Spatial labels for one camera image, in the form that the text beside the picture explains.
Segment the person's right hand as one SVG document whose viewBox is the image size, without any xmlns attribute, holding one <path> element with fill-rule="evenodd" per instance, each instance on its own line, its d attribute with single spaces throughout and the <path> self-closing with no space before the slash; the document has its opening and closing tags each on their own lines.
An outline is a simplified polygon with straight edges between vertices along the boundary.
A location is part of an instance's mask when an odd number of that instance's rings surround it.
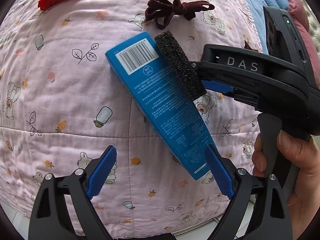
<svg viewBox="0 0 320 240">
<path fill-rule="evenodd" d="M 319 148 L 313 138 L 297 139 L 281 130 L 277 148 L 299 168 L 295 189 L 287 200 L 292 223 L 292 238 L 298 239 L 319 209 Z"/>
</svg>

